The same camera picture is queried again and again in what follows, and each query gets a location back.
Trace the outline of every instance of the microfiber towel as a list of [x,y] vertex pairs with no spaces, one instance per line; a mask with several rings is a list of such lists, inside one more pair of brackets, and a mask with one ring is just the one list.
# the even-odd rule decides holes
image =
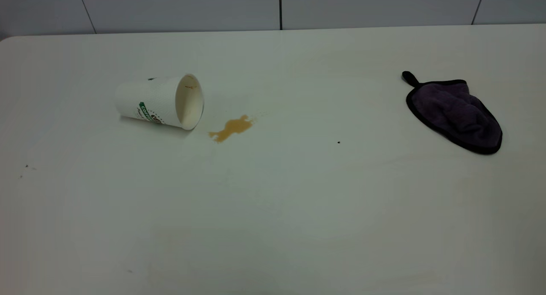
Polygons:
[[501,127],[483,103],[470,95],[466,81],[419,83],[408,71],[402,78],[415,87],[406,97],[409,110],[429,128],[475,153],[487,155],[500,149]]

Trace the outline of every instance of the coffee spill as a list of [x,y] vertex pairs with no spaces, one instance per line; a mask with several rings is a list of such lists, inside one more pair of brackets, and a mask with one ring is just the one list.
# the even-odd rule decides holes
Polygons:
[[254,123],[248,120],[248,116],[244,114],[238,119],[229,120],[226,122],[226,127],[224,127],[224,130],[209,132],[209,136],[213,138],[216,143],[221,143],[228,139],[228,137],[230,137],[233,133],[240,134],[250,129],[252,124]]

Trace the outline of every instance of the white table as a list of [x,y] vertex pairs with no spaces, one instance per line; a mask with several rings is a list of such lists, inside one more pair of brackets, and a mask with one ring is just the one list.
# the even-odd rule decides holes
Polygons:
[[[546,292],[546,25],[9,38],[0,293]],[[405,104],[465,79],[476,155]],[[192,132],[120,118],[124,81],[193,73]],[[252,128],[207,133],[243,114]]]

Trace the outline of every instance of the paper cup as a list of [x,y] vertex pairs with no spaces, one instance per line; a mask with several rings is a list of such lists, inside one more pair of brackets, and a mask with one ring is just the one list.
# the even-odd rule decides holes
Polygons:
[[114,102],[122,116],[185,130],[193,129],[203,113],[201,85],[191,74],[123,83]]

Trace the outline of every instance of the green logo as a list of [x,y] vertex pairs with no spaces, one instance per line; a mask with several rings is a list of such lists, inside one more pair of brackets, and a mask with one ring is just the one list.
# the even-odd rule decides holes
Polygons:
[[154,111],[150,110],[148,111],[148,108],[146,108],[146,105],[144,105],[144,102],[140,102],[138,105],[138,117],[144,120],[150,121],[150,122],[156,122],[156,123],[165,123]]
[[148,121],[155,122],[154,120],[152,120],[150,113],[148,113],[148,109],[146,109],[146,105],[144,105],[144,102],[140,102],[138,106],[140,106],[140,110],[142,110],[142,113],[144,114],[146,119],[148,119]]

